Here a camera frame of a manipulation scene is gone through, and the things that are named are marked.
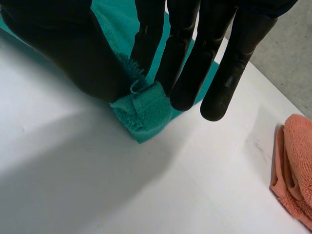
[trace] gray floor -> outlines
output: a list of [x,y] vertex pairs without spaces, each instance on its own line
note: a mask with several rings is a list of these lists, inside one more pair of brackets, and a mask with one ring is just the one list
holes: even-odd
[[312,2],[281,16],[258,45],[251,62],[305,116],[312,118]]

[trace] teal towel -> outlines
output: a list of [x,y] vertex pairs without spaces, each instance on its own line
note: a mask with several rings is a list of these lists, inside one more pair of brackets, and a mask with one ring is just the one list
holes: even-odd
[[[138,143],[143,143],[181,114],[171,107],[161,85],[158,82],[153,83],[170,31],[169,16],[165,15],[163,37],[150,72],[145,78],[140,74],[136,64],[129,59],[134,37],[139,28],[134,0],[93,0],[92,10],[133,83],[131,94],[112,103],[111,107],[133,138]],[[14,36],[2,19],[0,27]],[[193,45],[192,41],[187,57]],[[218,64],[214,62],[195,103],[204,98],[217,68]]]

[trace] black glove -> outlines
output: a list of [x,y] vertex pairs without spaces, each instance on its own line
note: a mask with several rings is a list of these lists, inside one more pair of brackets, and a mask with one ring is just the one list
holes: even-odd
[[[172,106],[189,110],[234,18],[228,47],[213,82],[201,104],[201,114],[210,121],[226,113],[233,93],[256,46],[297,0],[168,0],[170,35],[156,81],[170,96]],[[140,30],[131,57],[148,73],[164,21],[164,0],[135,0]],[[197,13],[197,38],[180,76],[189,48]]]
[[0,0],[8,27],[82,91],[113,102],[129,79],[90,9],[92,0]]

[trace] white table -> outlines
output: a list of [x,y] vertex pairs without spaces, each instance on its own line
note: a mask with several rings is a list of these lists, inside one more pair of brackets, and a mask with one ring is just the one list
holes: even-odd
[[268,189],[275,128],[292,113],[249,64],[221,121],[197,105],[139,145],[107,105],[2,36],[0,233],[308,233]]

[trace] orange towel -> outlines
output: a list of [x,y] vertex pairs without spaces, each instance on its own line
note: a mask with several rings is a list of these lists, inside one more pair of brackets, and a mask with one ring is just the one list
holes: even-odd
[[312,230],[312,121],[304,116],[291,115],[277,131],[270,189]]

